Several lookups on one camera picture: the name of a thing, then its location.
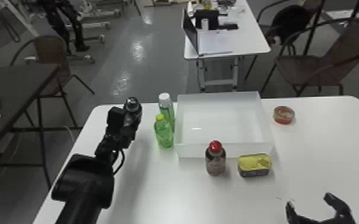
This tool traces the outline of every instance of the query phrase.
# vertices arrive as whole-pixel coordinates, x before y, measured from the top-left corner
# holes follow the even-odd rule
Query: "red bottle cap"
[[[221,143],[220,143],[219,141],[217,141],[217,140],[211,141],[210,144],[209,144],[209,146],[210,146],[210,151],[211,151],[212,153],[219,153],[219,152],[221,152],[221,150],[222,150],[222,145],[221,145]]]

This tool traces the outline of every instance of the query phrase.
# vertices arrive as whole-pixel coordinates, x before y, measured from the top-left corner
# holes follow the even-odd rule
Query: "sauce bottle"
[[[225,150],[217,140],[211,141],[206,149],[206,168],[212,176],[218,176],[225,171]]]

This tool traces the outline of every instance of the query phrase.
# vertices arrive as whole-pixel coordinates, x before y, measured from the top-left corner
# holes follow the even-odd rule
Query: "clear plastic container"
[[[203,158],[206,144],[215,139],[229,158],[270,153],[273,135],[257,92],[178,96],[174,140],[178,155]]]

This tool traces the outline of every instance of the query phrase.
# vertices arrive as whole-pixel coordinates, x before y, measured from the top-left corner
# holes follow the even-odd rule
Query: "white bottle cap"
[[[159,103],[163,107],[168,107],[171,104],[170,94],[168,94],[167,92],[160,94],[159,95]]]

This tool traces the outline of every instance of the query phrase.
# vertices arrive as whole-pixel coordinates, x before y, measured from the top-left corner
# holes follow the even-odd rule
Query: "tin can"
[[[291,124],[295,117],[295,112],[290,107],[279,106],[274,109],[273,118],[274,120],[282,125]]]
[[[271,159],[267,154],[241,155],[238,158],[238,172],[243,178],[266,176],[271,169]]]

